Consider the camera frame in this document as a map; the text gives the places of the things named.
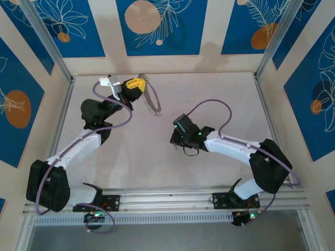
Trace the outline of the aluminium mounting rail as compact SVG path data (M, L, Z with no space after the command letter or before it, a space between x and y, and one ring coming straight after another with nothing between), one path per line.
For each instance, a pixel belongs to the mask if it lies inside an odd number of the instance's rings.
M119 213L179 213L214 211L210 197L228 186L104 189L120 195ZM305 210L310 205L303 189L281 188L268 210Z

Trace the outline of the aluminium frame leg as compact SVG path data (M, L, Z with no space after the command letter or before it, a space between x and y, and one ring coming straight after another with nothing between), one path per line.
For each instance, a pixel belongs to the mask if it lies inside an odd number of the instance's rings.
M31 238L32 230L34 228L35 216L24 216L21 220L21 225L18 232L15 245L12 251L27 251L28 244Z
M309 215L309 210L298 209L297 214L300 220L300 224L303 230L303 234L308 246L309 251L321 251L317 239L316 232L314 231L314 226L312 224L311 217Z

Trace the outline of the aluminium frame post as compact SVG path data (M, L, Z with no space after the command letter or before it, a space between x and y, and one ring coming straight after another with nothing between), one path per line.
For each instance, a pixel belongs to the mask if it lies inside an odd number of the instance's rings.
M290 0L287 9L284 11L281 20L272 36L269 45L267 46L261 62L254 72L254 78L259 80L264 74L268 64L271 62L273 55L281 44L284 36L286 35L291 23L293 22L297 12L299 11L304 0Z
M54 63L59 68L63 77L67 80L69 84L72 83L73 76L71 75L68 67L66 66L63 57L56 46L54 40L52 39L50 32L46 28L44 22L36 11L31 0L18 0L19 6L40 39L41 43L51 56Z

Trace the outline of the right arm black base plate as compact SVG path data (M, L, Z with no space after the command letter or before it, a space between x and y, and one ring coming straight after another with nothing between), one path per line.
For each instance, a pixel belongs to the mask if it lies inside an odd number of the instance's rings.
M258 195L253 195L248 199L241 199L235 193L216 192L212 194L214 209L247 209L259 208L260 201Z

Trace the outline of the metal keyring with coil chain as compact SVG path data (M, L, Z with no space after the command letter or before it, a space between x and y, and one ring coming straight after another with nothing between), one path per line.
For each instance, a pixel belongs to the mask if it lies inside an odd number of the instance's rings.
M159 117L161 115L162 108L161 108L160 100L159 100L159 97L158 97L158 94L157 94L156 90L150 84L148 77L144 73L140 73L138 75L138 77L140 79L143 79L145 81L145 83L146 83L144 92L142 94L142 99L144 101L144 104L145 104L146 108L155 117ZM157 105L154 104L154 102L153 102L153 100L152 100L152 98L150 96L149 88L151 88L151 90L153 92L153 95L155 97L155 101L156 101Z

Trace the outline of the aluminium table side rail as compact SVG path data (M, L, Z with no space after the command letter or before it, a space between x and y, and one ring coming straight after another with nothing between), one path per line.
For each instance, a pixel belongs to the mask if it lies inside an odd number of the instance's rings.
M263 108L263 111L264 111L264 114L265 114L265 117L266 117L266 120L267 120L267 124L269 126L269 130L270 130L272 140L276 143L278 148L282 151L281 144L280 144L277 132L276 132L276 128L275 128L275 125L274 125L274 122L273 122L272 115L270 113L270 109L269 109L269 106L268 106L263 88L262 88L262 86L260 84L260 81L258 80L256 74L252 73L252 76L253 76L253 80L254 80L254 83L255 83L255 87L256 87L258 95L259 95L260 102L262 104L262 108ZM280 167L283 171L287 172L287 177L285 178L285 181L283 182L282 187L294 189L295 186L293 185L293 182L295 181L295 179L292 178L289 171L287 171L281 165L280 165Z
M56 123L56 128L54 130L53 138L49 146L49 152L48 152L47 158L50 158L57 153L59 140L61 137L64 121L65 121L66 114L68 111L68 107L69 107L69 103L70 103L71 96L73 93L75 82L76 82L76 76L72 77L71 82L66 90L63 103L60 109L60 113L57 118L57 123Z

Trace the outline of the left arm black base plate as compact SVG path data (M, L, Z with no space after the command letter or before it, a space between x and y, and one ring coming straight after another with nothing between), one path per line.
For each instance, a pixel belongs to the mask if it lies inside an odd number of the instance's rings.
M98 206L108 212L118 212L120 206L120 195L99 195L93 200L90 205ZM83 205L75 205L73 212L90 212L94 208Z

